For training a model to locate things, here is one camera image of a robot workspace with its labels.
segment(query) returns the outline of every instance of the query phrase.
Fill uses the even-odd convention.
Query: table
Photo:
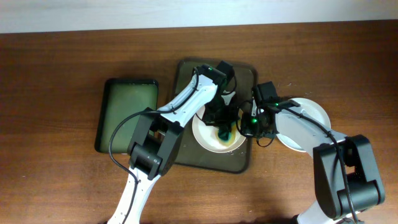
[[[323,106],[333,129],[367,136],[386,202],[359,217],[396,223],[398,21],[1,34],[0,223],[107,220],[127,175],[94,150],[104,82],[155,78],[161,106],[188,56],[249,63],[280,96]],[[141,220],[283,223],[315,200],[312,164],[275,141],[241,175],[175,165]]]

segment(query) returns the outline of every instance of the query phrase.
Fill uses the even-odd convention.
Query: brown wooden surface
[[[104,82],[155,78],[162,105],[188,56],[249,63],[280,96],[322,105],[333,129],[367,136],[386,202],[359,217],[397,223],[397,21],[0,35],[0,223],[108,219],[127,175],[93,148]],[[280,222],[315,200],[312,164],[275,141],[241,175],[176,165],[141,220]]]

